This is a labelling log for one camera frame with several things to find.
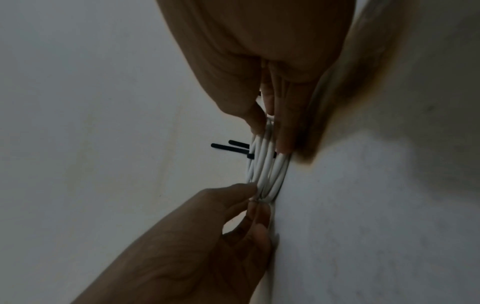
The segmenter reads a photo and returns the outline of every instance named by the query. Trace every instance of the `white wire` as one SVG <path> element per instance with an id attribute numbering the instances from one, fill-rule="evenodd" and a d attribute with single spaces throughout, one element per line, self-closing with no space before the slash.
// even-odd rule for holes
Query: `white wire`
<path id="1" fill-rule="evenodd" d="M 246 182 L 254 182 L 258 188 L 253 199 L 268 203 L 280 190 L 290 163 L 290 155 L 278 154 L 274 158 L 273 130 L 272 120 L 268 118 L 265 133 L 252 136 L 249 153 L 254 154 L 254 159 L 247 160 L 245 173 Z"/>

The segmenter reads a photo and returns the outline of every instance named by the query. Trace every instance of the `hand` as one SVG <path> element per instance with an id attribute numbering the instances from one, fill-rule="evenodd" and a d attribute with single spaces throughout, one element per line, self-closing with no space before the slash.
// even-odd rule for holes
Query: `hand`
<path id="1" fill-rule="evenodd" d="M 275 115 L 276 149 L 291 153 L 322 74 L 340 54 L 355 0 L 157 0 L 198 81 L 254 133 Z"/>
<path id="2" fill-rule="evenodd" d="M 128 247 L 73 304 L 248 303 L 269 262 L 268 204 L 237 184 L 199 192 Z M 223 225 L 247 209 L 232 232 Z"/>

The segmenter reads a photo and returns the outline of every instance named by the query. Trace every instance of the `cable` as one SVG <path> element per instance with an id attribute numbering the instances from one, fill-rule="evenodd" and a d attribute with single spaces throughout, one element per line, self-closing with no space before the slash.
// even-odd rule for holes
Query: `cable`
<path id="1" fill-rule="evenodd" d="M 246 182 L 254 182 L 257 185 L 255 200 L 272 202 L 282 186 L 287 168 L 290 163 L 290 155 L 275 154 L 275 141 L 273 139 L 274 124 L 267 119 L 263 135 L 253 135 L 249 147 L 249 154 L 254 159 L 246 161 Z"/>

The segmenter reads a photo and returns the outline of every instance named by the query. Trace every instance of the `human hand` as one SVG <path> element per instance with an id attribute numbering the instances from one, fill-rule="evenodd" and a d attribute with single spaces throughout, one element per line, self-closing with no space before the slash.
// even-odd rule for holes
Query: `human hand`
<path id="1" fill-rule="evenodd" d="M 355 0 L 157 0 L 201 86 L 254 133 L 275 115 L 289 154 L 312 93 L 340 54 Z"/>
<path id="2" fill-rule="evenodd" d="M 72 304 L 248 303 L 271 252 L 254 184 L 199 192 L 128 247 Z M 223 225 L 247 209 L 232 232 Z"/>

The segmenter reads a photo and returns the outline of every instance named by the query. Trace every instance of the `person's right hand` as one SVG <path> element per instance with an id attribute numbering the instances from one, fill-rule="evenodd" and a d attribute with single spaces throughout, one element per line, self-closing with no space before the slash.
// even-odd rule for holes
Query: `person's right hand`
<path id="1" fill-rule="evenodd" d="M 355 0 L 157 0 L 198 81 L 254 133 L 275 115 L 276 149 L 291 153 L 322 74 L 340 54 Z"/>

